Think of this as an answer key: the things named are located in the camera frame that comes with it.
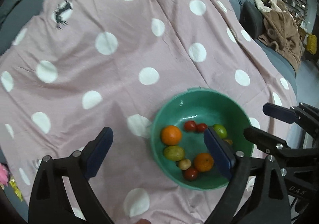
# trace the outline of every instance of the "blue gripper pad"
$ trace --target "blue gripper pad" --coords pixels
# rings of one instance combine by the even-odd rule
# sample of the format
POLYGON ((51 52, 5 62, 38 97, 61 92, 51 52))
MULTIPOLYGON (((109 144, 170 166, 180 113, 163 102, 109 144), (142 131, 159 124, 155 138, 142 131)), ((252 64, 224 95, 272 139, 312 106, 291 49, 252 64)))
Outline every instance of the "blue gripper pad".
POLYGON ((112 143, 113 131, 109 127, 104 127, 95 140, 87 143, 81 153, 83 174, 87 180, 96 176, 112 143))
POLYGON ((226 142, 218 136, 212 127, 205 130, 204 142, 214 159, 214 164, 218 168, 218 171, 230 181, 232 178, 231 169, 236 162, 232 150, 226 142))

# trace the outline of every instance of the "brown blanket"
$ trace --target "brown blanket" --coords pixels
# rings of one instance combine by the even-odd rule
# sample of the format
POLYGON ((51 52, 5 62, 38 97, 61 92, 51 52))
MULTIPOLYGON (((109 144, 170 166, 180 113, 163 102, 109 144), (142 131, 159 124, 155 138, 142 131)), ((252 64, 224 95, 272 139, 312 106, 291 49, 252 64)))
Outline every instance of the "brown blanket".
POLYGON ((258 39, 287 59, 297 73, 302 56, 302 43, 299 39, 298 26, 290 13, 287 12, 283 1, 278 0, 277 6, 282 12, 275 9, 263 12, 266 32, 258 39))

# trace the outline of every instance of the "orange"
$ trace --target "orange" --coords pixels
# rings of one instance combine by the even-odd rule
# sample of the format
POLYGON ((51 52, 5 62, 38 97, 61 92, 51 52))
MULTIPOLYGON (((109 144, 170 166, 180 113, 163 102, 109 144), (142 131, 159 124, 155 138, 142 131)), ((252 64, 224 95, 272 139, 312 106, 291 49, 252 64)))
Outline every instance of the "orange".
POLYGON ((181 131, 176 126, 167 126, 162 129, 161 139, 165 145, 175 146, 181 141, 181 131))
POLYGON ((200 153, 194 159, 194 167, 199 172, 207 172, 213 168, 213 157, 208 153, 200 153))

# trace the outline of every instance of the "yellow object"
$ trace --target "yellow object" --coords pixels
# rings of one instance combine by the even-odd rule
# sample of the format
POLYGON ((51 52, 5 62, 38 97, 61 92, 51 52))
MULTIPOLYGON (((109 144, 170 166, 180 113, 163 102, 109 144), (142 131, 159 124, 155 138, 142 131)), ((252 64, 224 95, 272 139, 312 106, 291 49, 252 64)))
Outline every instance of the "yellow object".
POLYGON ((12 175, 10 176, 9 184, 13 188, 14 194, 20 199, 20 201, 23 201, 22 193, 21 193, 20 189, 18 188, 16 181, 12 175))
POLYGON ((309 34, 307 38, 306 50, 313 55, 317 53, 317 36, 316 35, 309 34))

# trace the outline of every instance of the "cherry tomato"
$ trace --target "cherry tomato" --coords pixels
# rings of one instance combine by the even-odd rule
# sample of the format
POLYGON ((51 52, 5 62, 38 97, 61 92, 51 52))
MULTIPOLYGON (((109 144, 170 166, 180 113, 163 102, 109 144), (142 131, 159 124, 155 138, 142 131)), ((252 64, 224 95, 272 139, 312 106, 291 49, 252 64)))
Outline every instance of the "cherry tomato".
POLYGON ((207 125, 205 123, 197 124, 197 132, 204 132, 207 129, 207 125))
POLYGON ((187 181, 194 181, 198 176, 198 171, 194 167, 190 167, 184 171, 183 176, 187 181))
POLYGON ((187 132, 196 131, 196 122, 193 120, 189 120, 184 124, 184 130, 187 132))

